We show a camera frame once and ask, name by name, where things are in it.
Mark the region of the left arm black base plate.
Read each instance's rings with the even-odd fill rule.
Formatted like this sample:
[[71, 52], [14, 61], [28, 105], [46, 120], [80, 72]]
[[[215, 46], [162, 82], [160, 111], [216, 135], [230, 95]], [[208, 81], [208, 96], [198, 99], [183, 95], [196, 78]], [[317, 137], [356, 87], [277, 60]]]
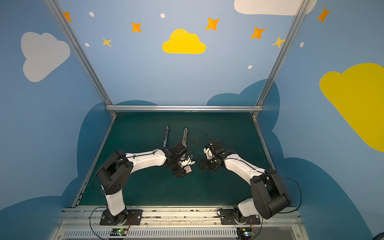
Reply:
[[102, 213], [100, 226], [138, 226], [141, 223], [143, 210], [123, 210], [113, 216], [109, 209]]

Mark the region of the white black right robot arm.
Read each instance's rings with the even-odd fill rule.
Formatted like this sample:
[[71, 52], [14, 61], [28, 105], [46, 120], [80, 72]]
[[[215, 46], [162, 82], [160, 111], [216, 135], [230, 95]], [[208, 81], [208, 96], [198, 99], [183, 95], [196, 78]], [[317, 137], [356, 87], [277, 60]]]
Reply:
[[222, 148], [219, 141], [204, 147], [206, 157], [201, 159], [199, 169], [215, 172], [226, 168], [237, 174], [251, 187], [252, 197], [234, 206], [233, 216], [237, 223], [245, 223], [250, 216], [270, 219], [291, 205], [291, 199], [274, 169], [265, 170], [254, 166], [232, 151]]

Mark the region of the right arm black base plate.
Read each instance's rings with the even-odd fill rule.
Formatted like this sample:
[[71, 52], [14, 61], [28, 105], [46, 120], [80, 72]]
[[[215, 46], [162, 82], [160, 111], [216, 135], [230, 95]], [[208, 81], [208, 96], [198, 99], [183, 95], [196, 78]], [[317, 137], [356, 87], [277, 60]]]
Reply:
[[244, 217], [239, 210], [222, 209], [217, 210], [217, 215], [222, 225], [260, 225], [261, 219], [259, 215]]

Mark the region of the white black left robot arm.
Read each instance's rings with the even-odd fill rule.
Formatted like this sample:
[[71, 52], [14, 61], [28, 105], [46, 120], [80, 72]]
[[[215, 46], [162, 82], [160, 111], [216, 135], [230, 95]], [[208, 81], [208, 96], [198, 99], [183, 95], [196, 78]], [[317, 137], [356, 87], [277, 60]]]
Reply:
[[150, 167], [166, 166], [171, 168], [174, 177], [184, 177], [189, 166], [195, 164], [192, 156], [187, 156], [187, 149], [182, 143], [171, 148], [160, 147], [143, 153], [125, 153], [115, 151], [97, 171], [96, 176], [104, 192], [107, 209], [103, 211], [101, 226], [139, 225], [142, 212], [134, 213], [127, 210], [124, 202], [123, 188], [132, 173]]

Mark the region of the beige black stapler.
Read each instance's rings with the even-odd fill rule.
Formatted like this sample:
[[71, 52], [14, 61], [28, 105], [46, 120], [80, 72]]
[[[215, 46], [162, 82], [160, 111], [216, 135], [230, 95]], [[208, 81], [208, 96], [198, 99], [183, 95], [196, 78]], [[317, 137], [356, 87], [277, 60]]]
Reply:
[[187, 147], [187, 139], [188, 139], [188, 128], [184, 128], [183, 138], [182, 138], [182, 144], [186, 148]]

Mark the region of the red white staple box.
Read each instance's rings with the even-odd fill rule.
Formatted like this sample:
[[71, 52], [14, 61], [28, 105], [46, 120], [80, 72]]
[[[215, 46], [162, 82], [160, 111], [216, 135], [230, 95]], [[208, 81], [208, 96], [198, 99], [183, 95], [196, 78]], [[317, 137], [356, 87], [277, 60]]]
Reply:
[[188, 173], [190, 173], [192, 171], [190, 166], [184, 167], [184, 170], [185, 170], [186, 174], [188, 174]]

